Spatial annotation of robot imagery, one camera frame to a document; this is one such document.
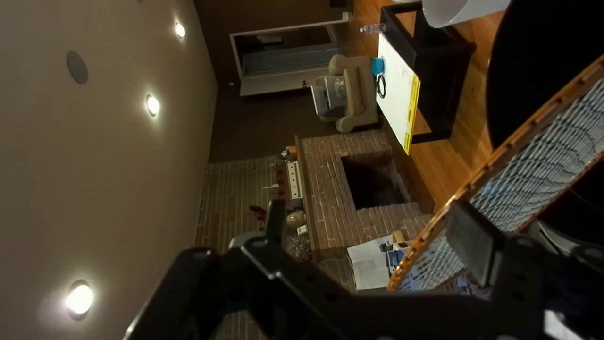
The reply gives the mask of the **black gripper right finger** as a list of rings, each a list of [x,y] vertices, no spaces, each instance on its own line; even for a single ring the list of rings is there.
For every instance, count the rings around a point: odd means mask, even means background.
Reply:
[[[469,272],[491,289],[484,340],[554,340],[546,314],[584,340],[604,339],[604,261],[599,246],[569,255],[523,235],[507,235],[469,203],[448,212],[446,240]]]

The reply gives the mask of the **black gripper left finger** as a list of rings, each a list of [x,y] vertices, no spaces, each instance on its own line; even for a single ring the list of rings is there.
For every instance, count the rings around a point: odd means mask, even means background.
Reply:
[[[125,331],[125,340],[216,340],[246,312],[269,340],[376,340],[372,299],[352,295],[282,248],[288,204],[272,201],[267,229],[227,254],[182,252]]]

